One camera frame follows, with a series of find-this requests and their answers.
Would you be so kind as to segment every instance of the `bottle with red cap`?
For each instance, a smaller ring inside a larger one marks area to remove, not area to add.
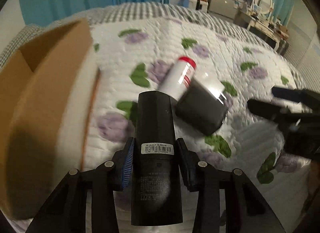
[[[194,60],[187,56],[181,56],[158,87],[158,91],[179,101],[188,89],[195,69],[196,63]]]

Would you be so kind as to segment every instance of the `barcode sticker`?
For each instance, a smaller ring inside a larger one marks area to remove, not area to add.
[[[174,155],[173,145],[169,143],[143,143],[141,145],[141,154],[163,153]]]

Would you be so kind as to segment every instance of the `cardboard box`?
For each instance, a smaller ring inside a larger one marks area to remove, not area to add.
[[[0,72],[0,208],[35,216],[80,168],[98,68],[85,19],[23,45]]]

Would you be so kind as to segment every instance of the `bed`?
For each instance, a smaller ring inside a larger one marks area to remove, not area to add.
[[[131,107],[138,94],[154,90],[171,64],[187,55],[197,63],[197,71],[215,73],[225,86],[228,115],[222,127],[203,136],[174,119],[176,137],[183,137],[190,150],[218,169],[242,169],[273,208],[287,232],[299,223],[308,195],[310,161],[282,151],[284,139],[276,126],[251,115],[249,98],[272,101],[301,112],[300,104],[273,98],[274,85],[302,89],[305,84],[282,56],[254,34],[206,13],[160,3],[125,3],[97,8],[56,21],[46,29],[86,17],[90,24],[101,77],[91,111],[84,152],[83,170],[96,168],[111,159],[132,134]],[[11,53],[36,33],[32,27],[24,38],[16,37],[0,55],[3,65]],[[122,131],[117,120],[124,124]],[[90,218],[90,194],[87,200]],[[130,188],[115,193],[120,232],[192,232],[197,194],[182,187],[184,222],[163,227],[131,226]],[[221,227],[223,223],[223,195]],[[24,232],[30,221],[9,221],[17,232]],[[91,232],[87,220],[87,232]]]

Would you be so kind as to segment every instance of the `red cap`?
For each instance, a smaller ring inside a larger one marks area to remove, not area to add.
[[[181,56],[178,59],[178,61],[185,61],[185,62],[189,63],[193,67],[194,70],[196,70],[197,64],[195,63],[195,61],[193,59],[191,59],[191,58],[189,58],[187,56]]]

